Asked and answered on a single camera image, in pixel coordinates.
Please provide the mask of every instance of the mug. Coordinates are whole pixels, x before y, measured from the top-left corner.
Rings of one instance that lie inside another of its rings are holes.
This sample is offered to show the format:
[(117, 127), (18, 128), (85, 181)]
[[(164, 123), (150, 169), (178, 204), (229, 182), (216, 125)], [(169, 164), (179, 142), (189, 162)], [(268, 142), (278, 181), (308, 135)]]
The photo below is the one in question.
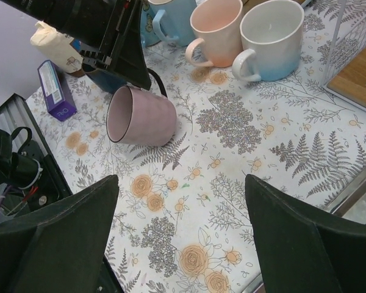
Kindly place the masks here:
[(152, 46), (160, 42), (159, 37), (153, 31), (154, 12), (151, 9), (147, 0), (143, 1), (141, 11), (141, 26), (140, 32), (143, 36), (144, 46)]
[(244, 51), (232, 73), (242, 81), (276, 81), (300, 63), (304, 10), (295, 1), (269, 0), (252, 8), (240, 24)]
[(123, 86), (111, 99), (107, 110), (107, 135), (112, 142), (161, 147), (176, 130), (176, 109), (167, 98), (161, 79), (149, 70), (162, 92), (157, 96)]
[(99, 68), (94, 68), (91, 65), (83, 63), (81, 68), (84, 73), (105, 92), (114, 94), (120, 87), (127, 84), (124, 79)]
[[(189, 63), (199, 67), (228, 67), (243, 51), (239, 34), (242, 20), (242, 0), (207, 0), (199, 5), (190, 17), (191, 27), (197, 36), (185, 51)], [(201, 47), (205, 62), (194, 62), (193, 53)]]
[(195, 38), (190, 26), (195, 0), (149, 0), (149, 3), (156, 14), (152, 22), (154, 32), (162, 41), (187, 46)]

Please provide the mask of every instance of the wall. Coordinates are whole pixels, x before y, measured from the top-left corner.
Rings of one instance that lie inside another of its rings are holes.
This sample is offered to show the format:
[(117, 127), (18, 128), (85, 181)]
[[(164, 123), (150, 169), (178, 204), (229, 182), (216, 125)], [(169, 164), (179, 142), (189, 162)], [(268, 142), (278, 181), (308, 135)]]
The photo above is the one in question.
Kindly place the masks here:
[(46, 58), (30, 44), (36, 22), (0, 2), (0, 105), (15, 92), (28, 98), (40, 86), (37, 68)]

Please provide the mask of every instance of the tablecloth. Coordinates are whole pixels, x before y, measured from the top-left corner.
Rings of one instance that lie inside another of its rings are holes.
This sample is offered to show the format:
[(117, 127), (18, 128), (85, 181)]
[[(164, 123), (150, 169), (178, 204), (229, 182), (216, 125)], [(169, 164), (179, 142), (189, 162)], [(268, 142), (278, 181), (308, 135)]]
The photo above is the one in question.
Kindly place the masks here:
[[(350, 25), (366, 11), (353, 5)], [(126, 292), (241, 292), (260, 272), (245, 175), (323, 207), (366, 165), (366, 113), (320, 87), (339, 8), (306, 9), (300, 67), (276, 82), (194, 68), (165, 43), (145, 49), (179, 115), (162, 148), (110, 142), (111, 95), (87, 77), (68, 77), (78, 113), (65, 122), (41, 89), (27, 100), (73, 192), (118, 175), (106, 256)]]

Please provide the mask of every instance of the bolt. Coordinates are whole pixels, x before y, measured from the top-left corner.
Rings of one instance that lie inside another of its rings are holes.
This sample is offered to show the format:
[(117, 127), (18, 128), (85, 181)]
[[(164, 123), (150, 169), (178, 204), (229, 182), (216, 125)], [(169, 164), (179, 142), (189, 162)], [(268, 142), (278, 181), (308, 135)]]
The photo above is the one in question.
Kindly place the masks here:
[(44, 206), (47, 201), (48, 201), (48, 198), (46, 197), (46, 195), (42, 195), (39, 198), (38, 203), (39, 203), (40, 206)]

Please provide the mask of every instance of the blue mug handle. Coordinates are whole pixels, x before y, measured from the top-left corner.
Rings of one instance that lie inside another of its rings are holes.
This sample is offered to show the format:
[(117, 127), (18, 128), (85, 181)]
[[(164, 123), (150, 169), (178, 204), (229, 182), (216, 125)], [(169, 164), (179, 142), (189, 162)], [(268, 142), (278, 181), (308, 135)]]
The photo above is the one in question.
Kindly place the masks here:
[(164, 9), (160, 9), (156, 13), (156, 16), (153, 18), (153, 22), (152, 22), (153, 31), (159, 37), (159, 39), (162, 40), (162, 41), (165, 41), (165, 42), (168, 42), (168, 43), (170, 43), (170, 42), (176, 42), (176, 41), (179, 40), (179, 37), (178, 36), (168, 37), (161, 30), (160, 22), (161, 22), (162, 17), (165, 16), (166, 14), (167, 13), (165, 12)]

